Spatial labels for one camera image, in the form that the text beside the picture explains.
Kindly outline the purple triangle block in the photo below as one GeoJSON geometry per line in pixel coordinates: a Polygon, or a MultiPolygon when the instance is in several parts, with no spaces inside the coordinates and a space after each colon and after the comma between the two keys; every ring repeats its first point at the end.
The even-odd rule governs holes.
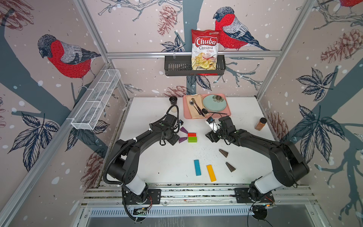
{"type": "Polygon", "coordinates": [[[180,137],[180,138],[179,138],[179,143],[182,143],[182,142],[184,142],[184,141],[186,141],[186,140],[188,140],[188,138],[187,138],[187,137],[180,137]]]}
{"type": "Polygon", "coordinates": [[[180,128],[180,131],[182,131],[182,132],[184,132],[184,133],[186,133],[186,134],[188,134],[189,132],[184,128],[184,127],[181,127],[180,128]]]}

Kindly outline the green rectangular block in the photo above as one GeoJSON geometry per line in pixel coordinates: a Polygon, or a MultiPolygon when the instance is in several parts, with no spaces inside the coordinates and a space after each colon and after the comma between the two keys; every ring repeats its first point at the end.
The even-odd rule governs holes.
{"type": "Polygon", "coordinates": [[[188,143],[197,143],[198,138],[197,137],[188,137],[188,143]]]}

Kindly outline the brown triangle block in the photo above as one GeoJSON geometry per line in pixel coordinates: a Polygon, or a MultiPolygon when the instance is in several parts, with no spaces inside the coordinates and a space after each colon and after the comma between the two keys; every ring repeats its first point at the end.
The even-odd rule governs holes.
{"type": "Polygon", "coordinates": [[[229,169],[229,171],[232,173],[232,172],[234,172],[235,170],[236,170],[236,168],[235,167],[233,167],[230,163],[228,163],[228,162],[226,162],[226,166],[227,166],[227,168],[229,169]]]}
{"type": "Polygon", "coordinates": [[[219,152],[225,157],[225,158],[227,158],[228,157],[228,152],[227,151],[225,151],[225,150],[222,150],[222,149],[219,149],[219,152]]]}

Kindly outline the teal long block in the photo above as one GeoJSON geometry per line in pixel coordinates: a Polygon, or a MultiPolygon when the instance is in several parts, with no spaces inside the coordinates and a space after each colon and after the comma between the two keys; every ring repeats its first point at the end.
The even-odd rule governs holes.
{"type": "Polygon", "coordinates": [[[198,159],[194,160],[194,167],[196,176],[201,176],[200,163],[198,159]]]}

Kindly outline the yellow long block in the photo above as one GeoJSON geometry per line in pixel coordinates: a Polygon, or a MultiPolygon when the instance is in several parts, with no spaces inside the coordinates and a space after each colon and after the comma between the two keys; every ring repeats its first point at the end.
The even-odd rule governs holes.
{"type": "Polygon", "coordinates": [[[215,182],[216,176],[215,176],[212,165],[207,165],[207,171],[208,171],[211,182],[215,182]]]}

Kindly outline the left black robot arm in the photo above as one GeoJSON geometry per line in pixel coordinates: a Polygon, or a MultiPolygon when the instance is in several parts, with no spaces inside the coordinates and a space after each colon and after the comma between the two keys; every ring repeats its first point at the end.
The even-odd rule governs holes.
{"type": "Polygon", "coordinates": [[[105,163],[103,181],[106,184],[119,185],[145,201],[148,185],[137,174],[140,156],[157,142],[161,146],[167,143],[175,145],[180,138],[177,133],[182,124],[178,105],[171,105],[165,115],[150,123],[149,129],[141,135],[127,141],[118,140],[105,163]]]}

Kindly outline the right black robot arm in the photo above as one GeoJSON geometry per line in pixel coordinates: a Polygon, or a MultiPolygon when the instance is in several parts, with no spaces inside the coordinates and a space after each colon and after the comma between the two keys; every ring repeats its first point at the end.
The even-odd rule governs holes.
{"type": "Polygon", "coordinates": [[[291,187],[310,172],[304,158],[291,142],[271,141],[243,129],[237,130],[229,116],[219,118],[218,124],[209,117],[206,124],[212,129],[206,134],[211,142],[222,139],[227,145],[249,148],[270,159],[272,171],[249,186],[248,193],[252,201],[259,201],[282,186],[291,187]]]}

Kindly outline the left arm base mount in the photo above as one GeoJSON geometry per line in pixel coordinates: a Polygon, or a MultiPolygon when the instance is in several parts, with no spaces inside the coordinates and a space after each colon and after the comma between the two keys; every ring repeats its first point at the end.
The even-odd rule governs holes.
{"type": "Polygon", "coordinates": [[[131,191],[122,189],[123,203],[126,205],[150,205],[160,204],[161,189],[148,189],[146,188],[141,195],[136,195],[131,191]]]}

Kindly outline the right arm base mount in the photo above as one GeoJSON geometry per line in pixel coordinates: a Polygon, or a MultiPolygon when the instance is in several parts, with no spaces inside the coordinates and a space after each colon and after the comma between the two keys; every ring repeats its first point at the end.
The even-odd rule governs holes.
{"type": "Polygon", "coordinates": [[[237,203],[253,203],[248,188],[234,188],[234,197],[237,203]]]}

